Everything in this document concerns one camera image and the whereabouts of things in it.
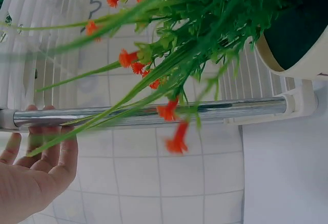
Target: white flower pot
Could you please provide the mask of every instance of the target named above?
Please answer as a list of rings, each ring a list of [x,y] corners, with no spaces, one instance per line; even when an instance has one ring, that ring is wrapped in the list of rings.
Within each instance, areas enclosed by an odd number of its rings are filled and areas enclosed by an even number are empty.
[[[256,43],[256,49],[264,64],[277,75],[328,80],[328,26],[310,50],[296,64],[286,70],[274,58],[264,35]]]

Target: metal rod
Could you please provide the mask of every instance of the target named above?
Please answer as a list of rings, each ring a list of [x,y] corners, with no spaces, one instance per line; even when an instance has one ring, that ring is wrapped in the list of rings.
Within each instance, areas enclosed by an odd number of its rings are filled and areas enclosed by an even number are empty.
[[[85,118],[91,115],[97,115],[108,110],[109,108],[110,107],[16,111],[14,113],[13,120],[18,127],[60,126],[61,124],[67,123],[69,121]],[[177,112],[183,113],[184,110],[186,110],[186,106],[177,108]],[[123,111],[124,110],[116,111],[109,115],[109,117],[112,117]],[[198,106],[198,114],[202,121],[254,115],[279,114],[284,113],[285,111],[286,100],[284,97],[205,102]],[[135,115],[123,119],[118,125],[158,125],[164,123],[166,122],[157,114],[156,106],[151,105],[141,109]]]

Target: tiled wall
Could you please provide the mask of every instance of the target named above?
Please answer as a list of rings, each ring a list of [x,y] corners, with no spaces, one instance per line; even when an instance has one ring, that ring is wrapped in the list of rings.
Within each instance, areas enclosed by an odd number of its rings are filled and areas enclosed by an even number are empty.
[[[190,152],[166,152],[173,128],[80,136],[78,174],[35,224],[230,224],[242,220],[243,153],[237,127],[192,127]]]
[[[90,5],[93,18],[117,9],[104,0]],[[116,61],[121,48],[136,50],[134,41],[149,42],[150,32],[135,35],[122,28],[113,39],[103,38],[80,52],[83,73]],[[215,71],[206,68],[206,75]],[[129,69],[82,79],[78,83],[80,107],[110,106],[140,80]],[[202,84],[186,83],[189,101]],[[151,93],[147,88],[134,100]],[[230,224],[241,223],[244,193],[243,152],[237,126],[203,125],[201,139],[188,131],[189,152],[169,154],[163,138],[174,127],[114,129],[78,138],[77,178],[48,208],[25,223],[87,224]]]

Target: hand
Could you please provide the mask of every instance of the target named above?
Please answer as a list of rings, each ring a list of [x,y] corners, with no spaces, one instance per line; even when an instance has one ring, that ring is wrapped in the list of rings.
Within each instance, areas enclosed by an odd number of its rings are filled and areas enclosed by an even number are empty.
[[[48,142],[54,136],[72,128],[31,127],[27,153]],[[22,157],[15,165],[21,135],[11,135],[0,155],[0,222],[16,224],[46,208],[74,180],[77,167],[76,137],[67,139],[42,154]]]

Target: finger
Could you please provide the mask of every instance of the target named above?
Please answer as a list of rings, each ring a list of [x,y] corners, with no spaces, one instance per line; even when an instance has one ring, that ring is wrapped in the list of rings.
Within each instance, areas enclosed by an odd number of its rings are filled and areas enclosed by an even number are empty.
[[[37,110],[37,107],[30,105],[26,110]],[[30,153],[34,149],[40,147],[43,144],[43,130],[41,127],[29,127],[30,134],[28,136],[28,144],[26,154]],[[33,157],[22,157],[16,165],[30,168],[35,162],[41,159],[41,153]]]
[[[12,165],[17,157],[22,136],[19,133],[11,134],[5,150],[0,155],[0,162]]]
[[[53,106],[46,106],[44,110],[53,110]],[[58,127],[43,128],[44,142],[49,142],[59,135]],[[58,164],[60,145],[54,145],[42,153],[41,159],[31,166],[31,169],[48,173]]]
[[[61,133],[65,134],[72,130],[73,128],[64,127],[61,129]],[[61,143],[58,165],[49,172],[57,184],[59,193],[63,192],[75,178],[77,155],[76,136]]]

